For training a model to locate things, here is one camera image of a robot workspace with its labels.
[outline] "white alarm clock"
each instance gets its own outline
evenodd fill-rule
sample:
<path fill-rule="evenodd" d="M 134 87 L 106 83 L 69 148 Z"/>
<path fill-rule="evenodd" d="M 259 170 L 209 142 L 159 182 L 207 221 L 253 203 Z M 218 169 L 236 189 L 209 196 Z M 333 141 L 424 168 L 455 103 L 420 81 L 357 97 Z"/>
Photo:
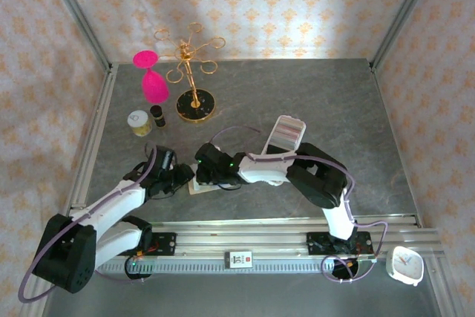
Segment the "white alarm clock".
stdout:
<path fill-rule="evenodd" d="M 424 276 L 424 261 L 417 252 L 396 246 L 387 254 L 386 270 L 391 278 L 417 286 Z"/>

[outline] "patterned wallpaper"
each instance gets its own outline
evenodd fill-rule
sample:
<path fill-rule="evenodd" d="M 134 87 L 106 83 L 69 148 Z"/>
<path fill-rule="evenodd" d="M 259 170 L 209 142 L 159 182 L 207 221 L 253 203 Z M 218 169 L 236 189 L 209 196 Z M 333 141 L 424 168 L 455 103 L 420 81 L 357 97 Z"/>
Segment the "patterned wallpaper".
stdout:
<path fill-rule="evenodd" d="M 78 0 L 109 59 L 130 62 L 157 45 L 155 30 L 175 39 L 201 22 L 203 40 L 223 36 L 209 58 L 371 59 L 402 0 Z"/>
<path fill-rule="evenodd" d="M 423 221 L 439 228 L 472 316 L 475 0 L 419 0 L 378 77 Z"/>
<path fill-rule="evenodd" d="M 0 316 L 65 204 L 103 72 L 62 0 L 1 0 Z"/>

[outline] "pink wine glass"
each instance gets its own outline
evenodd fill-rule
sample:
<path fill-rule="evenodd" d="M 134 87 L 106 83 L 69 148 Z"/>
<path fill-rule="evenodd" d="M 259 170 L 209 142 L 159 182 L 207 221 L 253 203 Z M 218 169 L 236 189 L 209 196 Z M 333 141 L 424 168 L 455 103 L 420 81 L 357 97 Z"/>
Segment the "pink wine glass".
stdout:
<path fill-rule="evenodd" d="M 151 104 L 165 102 L 170 96 L 166 81 L 151 68 L 158 62 L 158 55 L 154 51 L 145 50 L 136 53 L 134 65 L 138 68 L 145 68 L 147 71 L 142 79 L 143 96 Z"/>

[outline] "metal corner post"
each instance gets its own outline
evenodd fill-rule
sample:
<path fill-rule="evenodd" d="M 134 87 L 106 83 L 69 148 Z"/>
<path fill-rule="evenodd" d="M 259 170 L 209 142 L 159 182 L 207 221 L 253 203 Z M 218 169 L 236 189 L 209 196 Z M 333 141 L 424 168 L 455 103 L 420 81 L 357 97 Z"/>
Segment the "metal corner post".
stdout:
<path fill-rule="evenodd" d="M 376 51 L 376 55 L 374 59 L 370 62 L 371 71 L 374 72 L 380 64 L 383 62 L 384 58 L 387 55 L 387 52 L 395 42 L 396 38 L 398 37 L 399 33 L 401 32 L 404 23 L 406 22 L 407 18 L 409 18 L 410 13 L 412 12 L 413 8 L 416 6 L 418 0 L 404 0 L 402 2 L 401 7 L 399 8 L 396 17 L 394 18 L 393 23 L 391 24 L 386 36 L 383 38 L 382 43 L 379 45 L 378 50 Z"/>
<path fill-rule="evenodd" d="M 99 40 L 96 38 L 96 35 L 92 31 L 91 26 L 89 25 L 88 20 L 86 19 L 84 13 L 82 12 L 81 7 L 77 0 L 63 0 L 65 5 L 68 7 L 71 12 L 72 17 L 76 21 L 84 37 L 88 40 L 91 45 L 94 54 L 96 55 L 97 60 L 103 67 L 104 71 L 109 71 L 111 63 L 109 62 L 107 56 L 105 55 L 104 49 L 102 48 Z"/>

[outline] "black round base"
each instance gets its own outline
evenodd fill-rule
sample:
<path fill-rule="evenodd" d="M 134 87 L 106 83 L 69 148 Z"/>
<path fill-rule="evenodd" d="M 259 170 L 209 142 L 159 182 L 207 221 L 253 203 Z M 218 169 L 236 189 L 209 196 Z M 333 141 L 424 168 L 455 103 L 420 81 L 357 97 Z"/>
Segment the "black round base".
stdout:
<path fill-rule="evenodd" d="M 204 89 L 197 89 L 196 92 L 200 101 L 198 108 L 191 106 L 193 103 L 193 90 L 191 89 L 179 96 L 177 100 L 178 115 L 189 122 L 201 122 L 208 119 L 216 108 L 216 102 L 211 93 Z"/>

